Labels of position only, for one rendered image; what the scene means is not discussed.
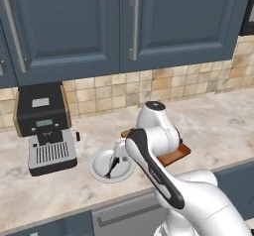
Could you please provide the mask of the grey dishwasher door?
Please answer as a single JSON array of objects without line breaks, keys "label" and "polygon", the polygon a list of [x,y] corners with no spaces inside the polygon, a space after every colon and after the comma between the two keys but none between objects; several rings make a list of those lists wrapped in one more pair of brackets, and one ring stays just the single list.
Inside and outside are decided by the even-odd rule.
[{"label": "grey dishwasher door", "polygon": [[107,220],[105,223],[101,223],[98,217],[107,212],[120,211],[125,213],[154,204],[158,203],[155,203],[153,200],[144,200],[111,206],[108,209],[93,212],[94,236],[153,236],[155,230],[166,218],[167,209],[162,206],[156,210],[119,221]]}]

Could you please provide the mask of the blue base drawer front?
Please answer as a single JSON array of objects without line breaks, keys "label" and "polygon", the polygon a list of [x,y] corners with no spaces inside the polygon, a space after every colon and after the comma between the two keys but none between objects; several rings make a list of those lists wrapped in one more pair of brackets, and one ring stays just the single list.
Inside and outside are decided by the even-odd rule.
[{"label": "blue base drawer front", "polygon": [[219,188],[245,220],[254,218],[254,161],[230,165],[213,172]]}]

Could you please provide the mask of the wide blue wall cupboard door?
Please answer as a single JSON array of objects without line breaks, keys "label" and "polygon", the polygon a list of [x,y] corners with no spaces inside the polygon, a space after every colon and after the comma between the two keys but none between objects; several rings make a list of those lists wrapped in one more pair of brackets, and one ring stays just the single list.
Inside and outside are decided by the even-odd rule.
[{"label": "wide blue wall cupboard door", "polygon": [[138,57],[133,8],[121,0],[121,70],[158,69],[231,59],[248,0],[139,0]]}]

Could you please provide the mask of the blue base cupboard front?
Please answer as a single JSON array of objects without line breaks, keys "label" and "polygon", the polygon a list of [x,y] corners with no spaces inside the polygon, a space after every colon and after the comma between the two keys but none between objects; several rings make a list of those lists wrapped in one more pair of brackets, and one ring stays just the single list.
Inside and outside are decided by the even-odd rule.
[{"label": "blue base cupboard front", "polygon": [[91,211],[11,225],[0,236],[94,236]]}]

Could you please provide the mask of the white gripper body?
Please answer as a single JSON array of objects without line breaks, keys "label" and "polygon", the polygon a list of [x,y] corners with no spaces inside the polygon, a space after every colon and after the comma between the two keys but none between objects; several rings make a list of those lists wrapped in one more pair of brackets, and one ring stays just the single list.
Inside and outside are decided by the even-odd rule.
[{"label": "white gripper body", "polygon": [[119,159],[120,162],[127,162],[129,160],[129,155],[125,149],[125,141],[117,140],[114,145],[114,155]]}]

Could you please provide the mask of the white round plate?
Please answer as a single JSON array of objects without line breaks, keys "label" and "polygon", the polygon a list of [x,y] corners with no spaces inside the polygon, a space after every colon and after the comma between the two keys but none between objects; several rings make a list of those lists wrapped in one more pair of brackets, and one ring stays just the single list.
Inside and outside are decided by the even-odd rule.
[{"label": "white round plate", "polygon": [[109,172],[114,152],[112,150],[95,153],[89,162],[89,173],[97,180],[105,183],[116,183],[125,180],[135,171],[136,164],[129,157],[122,157],[110,173],[110,177],[105,175]]}]

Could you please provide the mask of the narrow blue wall cupboard door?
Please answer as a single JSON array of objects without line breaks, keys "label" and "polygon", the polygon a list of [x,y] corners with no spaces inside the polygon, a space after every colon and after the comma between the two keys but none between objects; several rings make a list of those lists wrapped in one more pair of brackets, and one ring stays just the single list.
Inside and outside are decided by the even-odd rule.
[{"label": "narrow blue wall cupboard door", "polygon": [[0,59],[6,62],[6,72],[0,75],[0,88],[15,87],[18,85],[16,74],[10,58],[9,49],[4,35],[2,23],[0,22]]}]

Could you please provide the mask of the brown wooden cutting board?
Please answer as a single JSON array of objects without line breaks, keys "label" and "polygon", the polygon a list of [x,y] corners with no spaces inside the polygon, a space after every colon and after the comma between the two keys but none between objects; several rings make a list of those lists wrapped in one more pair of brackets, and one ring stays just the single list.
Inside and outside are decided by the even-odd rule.
[{"label": "brown wooden cutting board", "polygon": [[158,164],[166,167],[191,152],[176,129],[132,128],[122,132],[121,137],[128,155],[142,168]]}]

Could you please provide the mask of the black microwave oven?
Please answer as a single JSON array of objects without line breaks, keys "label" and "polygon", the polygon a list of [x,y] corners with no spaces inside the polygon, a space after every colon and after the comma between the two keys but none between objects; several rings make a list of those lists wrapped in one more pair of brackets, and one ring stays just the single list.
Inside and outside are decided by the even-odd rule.
[{"label": "black microwave oven", "polygon": [[254,35],[254,0],[248,1],[239,35]]}]

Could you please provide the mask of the black and silver coffee machine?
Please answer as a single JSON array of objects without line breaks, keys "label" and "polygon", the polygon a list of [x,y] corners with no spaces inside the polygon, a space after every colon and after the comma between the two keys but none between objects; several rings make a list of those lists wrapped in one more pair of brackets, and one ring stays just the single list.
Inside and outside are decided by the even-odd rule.
[{"label": "black and silver coffee machine", "polygon": [[70,112],[61,81],[19,87],[13,122],[18,136],[29,138],[28,169],[32,177],[77,165]]}]

